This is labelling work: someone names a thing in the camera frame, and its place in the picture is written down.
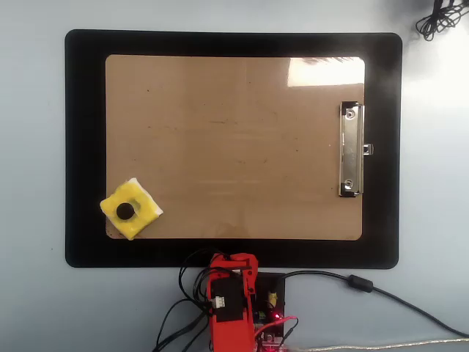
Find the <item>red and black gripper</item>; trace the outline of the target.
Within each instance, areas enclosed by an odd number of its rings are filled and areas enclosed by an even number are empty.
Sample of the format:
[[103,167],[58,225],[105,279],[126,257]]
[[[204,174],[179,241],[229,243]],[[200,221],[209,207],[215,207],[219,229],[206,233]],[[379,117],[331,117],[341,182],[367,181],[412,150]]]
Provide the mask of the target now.
[[225,254],[214,254],[210,261],[211,268],[240,273],[223,276],[214,274],[209,276],[207,283],[207,297],[212,308],[213,323],[231,323],[242,321],[245,317],[246,296],[255,294],[255,284],[259,262],[253,254],[241,254],[240,261],[233,260]]

